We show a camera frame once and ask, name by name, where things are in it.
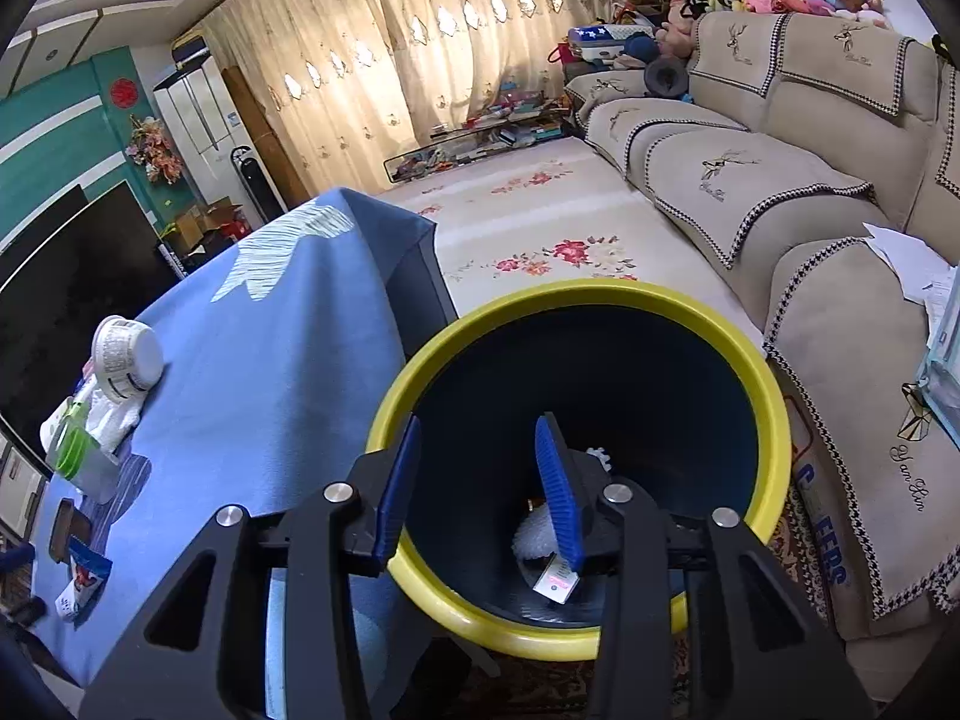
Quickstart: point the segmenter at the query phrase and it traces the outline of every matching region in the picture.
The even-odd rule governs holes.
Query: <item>teal wall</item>
[[[118,108],[110,100],[109,88],[117,79],[136,83],[139,95],[132,108]],[[152,116],[150,101],[126,47],[95,55],[0,100],[3,148],[37,124],[94,97],[99,97],[102,105],[51,129],[0,162],[0,240],[62,187],[122,152],[131,137],[131,114],[138,119]],[[126,156],[123,164],[83,191],[89,199],[95,199],[124,179],[143,209],[157,217],[157,229],[195,201],[184,178],[172,186],[163,179],[152,184],[143,167],[134,165]]]

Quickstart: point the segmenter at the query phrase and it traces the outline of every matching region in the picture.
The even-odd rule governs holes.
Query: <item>curtain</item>
[[[383,161],[459,127],[504,82],[555,95],[546,57],[610,0],[226,0],[200,26],[304,184],[389,186]]]

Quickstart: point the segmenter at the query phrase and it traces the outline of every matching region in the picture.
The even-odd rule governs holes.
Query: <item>red bag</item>
[[[546,61],[550,63],[562,62],[565,65],[569,65],[571,62],[579,62],[580,60],[573,55],[573,52],[570,50],[570,43],[568,40],[563,39],[563,41],[560,41],[557,44],[557,47],[550,52],[550,55],[546,58]]]

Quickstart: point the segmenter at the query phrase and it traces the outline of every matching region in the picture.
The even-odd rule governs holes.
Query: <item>trash can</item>
[[[421,464],[390,572],[448,630],[508,655],[591,659],[599,641],[606,579],[581,578],[561,605],[534,592],[539,570],[512,553],[542,498],[534,424],[546,410],[571,448],[604,447],[666,511],[728,506],[768,541],[784,507],[789,427],[766,362],[712,309],[654,285],[581,279],[482,306],[400,372],[367,450],[386,446],[408,410]]]

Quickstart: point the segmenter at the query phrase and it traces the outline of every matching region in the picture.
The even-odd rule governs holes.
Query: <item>sofa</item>
[[[914,386],[928,324],[864,223],[960,259],[956,71],[893,31],[707,13],[693,104],[642,71],[568,85],[584,138],[683,230],[764,332],[832,622],[891,701],[960,599],[960,452]]]

